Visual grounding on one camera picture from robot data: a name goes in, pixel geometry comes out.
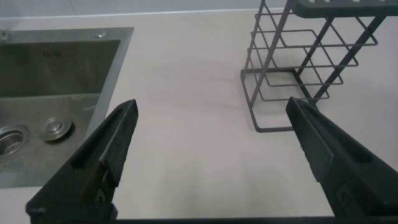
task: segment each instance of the stainless steel sink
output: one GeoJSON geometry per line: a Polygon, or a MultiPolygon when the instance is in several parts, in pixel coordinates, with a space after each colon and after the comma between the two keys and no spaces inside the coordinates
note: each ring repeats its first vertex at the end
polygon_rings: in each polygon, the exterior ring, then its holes
{"type": "Polygon", "coordinates": [[[42,186],[104,120],[132,28],[0,42],[0,188],[42,186]]]}

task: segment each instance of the dish rack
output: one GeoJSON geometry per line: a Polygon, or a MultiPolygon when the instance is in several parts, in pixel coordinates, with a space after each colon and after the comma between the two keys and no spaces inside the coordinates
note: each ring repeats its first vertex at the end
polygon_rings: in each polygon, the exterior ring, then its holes
{"type": "Polygon", "coordinates": [[[241,80],[243,84],[244,93],[249,106],[251,118],[257,132],[269,133],[280,131],[292,131],[292,127],[266,127],[261,128],[257,124],[256,116],[253,112],[253,106],[257,103],[257,98],[261,101],[288,101],[290,97],[286,98],[266,98],[261,87],[264,80],[269,88],[282,88],[296,86],[300,88],[303,94],[301,100],[307,100],[311,105],[316,107],[319,100],[329,99],[329,87],[333,85],[342,85],[343,79],[341,77],[342,71],[346,67],[357,67],[359,65],[356,59],[356,54],[363,48],[375,46],[378,44],[377,39],[373,35],[376,29],[381,25],[387,16],[397,16],[398,1],[396,0],[287,0],[287,3],[282,12],[271,12],[266,4],[266,0],[262,0],[258,13],[256,14],[256,23],[254,31],[251,33],[252,39],[250,47],[248,48],[248,57],[245,68],[241,71],[241,80]],[[304,19],[321,18],[325,20],[320,32],[316,33],[313,29],[285,29],[286,22],[290,15],[296,15],[304,19]],[[356,42],[347,42],[338,29],[333,25],[335,18],[351,17],[361,27],[362,34],[356,42]],[[373,17],[373,20],[366,25],[360,17],[373,17]],[[264,30],[261,26],[261,21],[268,20],[272,23],[272,30],[264,30]],[[326,34],[332,31],[337,36],[338,42],[332,44],[323,44],[323,39],[326,34]],[[312,34],[315,41],[313,44],[289,44],[283,38],[282,34],[300,35],[312,34]],[[272,35],[272,41],[267,40],[267,35],[272,35]],[[262,46],[258,44],[258,38],[262,42],[262,46]],[[340,63],[335,63],[329,54],[333,48],[344,48],[346,50],[345,56],[340,63]],[[274,58],[274,53],[278,50],[298,50],[302,49],[305,53],[302,63],[294,66],[278,66],[278,61],[274,58]],[[317,50],[321,50],[327,58],[327,64],[317,64],[314,62],[314,54],[317,50]],[[254,65],[254,58],[259,61],[257,67],[254,65]],[[331,74],[325,79],[322,79],[319,74],[319,69],[331,68],[331,74]],[[317,77],[316,82],[306,82],[302,79],[303,72],[311,69],[317,77]],[[281,83],[275,84],[270,81],[269,75],[272,73],[288,73],[291,74],[295,83],[281,83]],[[253,94],[248,93],[248,88],[245,80],[248,75],[254,75],[255,88],[253,94]],[[310,94],[309,87],[318,87],[315,94],[310,94]]]}

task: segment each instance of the drain strainer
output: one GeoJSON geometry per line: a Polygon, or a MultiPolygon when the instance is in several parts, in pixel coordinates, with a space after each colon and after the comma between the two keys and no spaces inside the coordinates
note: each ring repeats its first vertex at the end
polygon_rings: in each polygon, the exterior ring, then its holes
{"type": "Polygon", "coordinates": [[[0,129],[0,158],[20,149],[29,138],[29,130],[23,125],[7,126],[0,129]]]}

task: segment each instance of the white wall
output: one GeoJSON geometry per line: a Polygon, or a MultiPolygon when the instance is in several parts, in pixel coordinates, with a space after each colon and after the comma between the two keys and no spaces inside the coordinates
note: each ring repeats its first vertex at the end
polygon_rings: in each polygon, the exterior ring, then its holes
{"type": "MultiPolygon", "coordinates": [[[[257,9],[261,0],[0,0],[1,17],[257,9]]],[[[267,0],[283,7],[286,0],[267,0]]]]}

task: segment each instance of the countertop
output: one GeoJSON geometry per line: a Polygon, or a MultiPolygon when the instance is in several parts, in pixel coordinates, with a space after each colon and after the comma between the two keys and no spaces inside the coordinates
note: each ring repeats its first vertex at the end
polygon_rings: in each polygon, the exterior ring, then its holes
{"type": "MultiPolygon", "coordinates": [[[[108,113],[139,120],[113,202],[118,218],[333,215],[293,132],[255,132],[239,78],[255,11],[0,20],[3,29],[135,27],[108,113]]],[[[319,109],[398,169],[398,20],[376,32],[319,109]]],[[[294,26],[301,26],[293,20],[294,26]]],[[[350,33],[346,26],[341,32],[350,33]]],[[[38,187],[1,189],[0,223],[28,223],[38,187]]]]}

